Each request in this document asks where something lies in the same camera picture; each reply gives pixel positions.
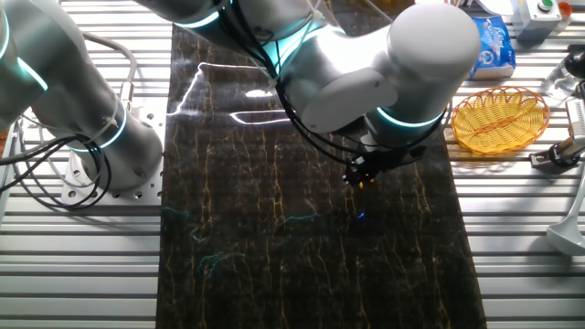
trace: blue packaging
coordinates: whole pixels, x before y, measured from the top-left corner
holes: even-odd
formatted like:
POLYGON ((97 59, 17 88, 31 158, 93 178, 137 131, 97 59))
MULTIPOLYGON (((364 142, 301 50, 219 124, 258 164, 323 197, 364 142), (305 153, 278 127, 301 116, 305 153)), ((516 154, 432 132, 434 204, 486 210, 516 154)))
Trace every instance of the blue packaging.
POLYGON ((482 49, 469 79, 482 80, 511 77, 516 69, 516 53, 510 45, 510 34, 500 16, 474 17, 482 49))

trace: mounting plate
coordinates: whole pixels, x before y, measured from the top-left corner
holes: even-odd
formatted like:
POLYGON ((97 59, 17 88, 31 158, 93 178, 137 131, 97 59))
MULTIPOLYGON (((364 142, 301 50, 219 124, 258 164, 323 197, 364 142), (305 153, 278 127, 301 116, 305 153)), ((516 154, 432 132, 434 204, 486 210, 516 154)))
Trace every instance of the mounting plate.
MULTIPOLYGON (((161 141, 165 142, 165 124, 166 113, 154 114, 152 111, 147 111, 145 108, 132 108, 132 115, 150 124, 161 141)), ((158 165, 158 169, 144 184, 136 188, 108 192, 102 200, 98 203, 99 206, 160 206, 161 197, 163 194, 163 165, 162 161, 158 165)), ((70 182, 79 182, 79 185, 88 185, 88 187, 74 187, 68 184, 63 185, 61 189, 61 199, 67 204, 74 204, 81 201, 91 193, 93 186, 90 178, 85 174, 82 168, 81 160, 75 153, 71 152, 69 156, 69 165, 65 177, 70 182)), ((99 196, 103 190, 98 187, 97 195, 99 196)))

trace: white robotic arm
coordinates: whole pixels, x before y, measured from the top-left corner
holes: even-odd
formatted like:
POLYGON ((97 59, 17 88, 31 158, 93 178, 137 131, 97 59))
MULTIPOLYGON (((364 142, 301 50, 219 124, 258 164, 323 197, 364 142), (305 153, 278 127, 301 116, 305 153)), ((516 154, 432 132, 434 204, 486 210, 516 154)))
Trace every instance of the white robotic arm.
MULTIPOLYGON (((113 189, 141 184, 157 167, 162 145, 95 69, 79 29, 54 0, 0 1, 0 129, 32 105, 46 125, 99 135, 113 189)), ((397 156, 436 127, 480 47, 471 18, 450 5, 414 5, 392 26, 349 37, 321 0, 135 1, 265 66, 310 143, 309 135, 324 142, 318 133, 365 115, 368 144, 399 148, 397 156)), ((91 159, 77 146, 94 177, 91 159)), ((362 160, 341 162, 356 168, 362 160)))

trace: aluminum profile table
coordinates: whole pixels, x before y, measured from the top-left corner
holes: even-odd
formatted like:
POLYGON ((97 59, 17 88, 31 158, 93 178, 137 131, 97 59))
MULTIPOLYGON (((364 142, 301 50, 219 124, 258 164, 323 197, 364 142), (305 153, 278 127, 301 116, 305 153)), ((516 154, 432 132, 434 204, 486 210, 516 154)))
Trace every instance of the aluminum profile table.
MULTIPOLYGON (((164 113, 171 24, 132 1, 62 5, 82 30, 113 38, 136 54, 135 104, 164 113)), ((565 32, 539 48, 515 43, 516 73, 501 84, 536 90, 571 43, 585 43, 585 7, 573 14, 565 32)), ((93 43, 88 49, 118 89, 127 60, 93 43)), ((465 82, 454 102, 493 86, 465 82)), ((517 154, 477 157, 446 132, 490 329, 585 328, 585 257, 569 262, 546 240, 547 225, 569 209, 581 168, 553 177, 532 170, 527 160, 529 153, 567 137, 563 105, 546 101, 552 110, 549 128, 517 154)), ((26 138, 37 143, 36 130, 27 130, 26 138)), ((67 152, 54 157, 62 170, 68 157, 67 152)), ((49 191, 60 195, 62 182, 48 165, 39 173, 49 191)), ((154 328, 160 207, 96 207, 81 215, 85 218, 51 212, 20 187, 10 191, 0 226, 0 328, 154 328)), ((585 219, 580 224, 585 231, 585 219)))

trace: black marble mat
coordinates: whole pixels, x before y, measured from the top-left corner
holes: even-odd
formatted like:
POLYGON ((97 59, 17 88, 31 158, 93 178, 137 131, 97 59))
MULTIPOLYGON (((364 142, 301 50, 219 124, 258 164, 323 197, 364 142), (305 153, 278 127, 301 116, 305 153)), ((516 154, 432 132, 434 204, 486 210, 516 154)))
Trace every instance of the black marble mat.
POLYGON ((280 108, 244 57, 175 28, 157 328, 485 328, 442 137, 350 188, 280 108))

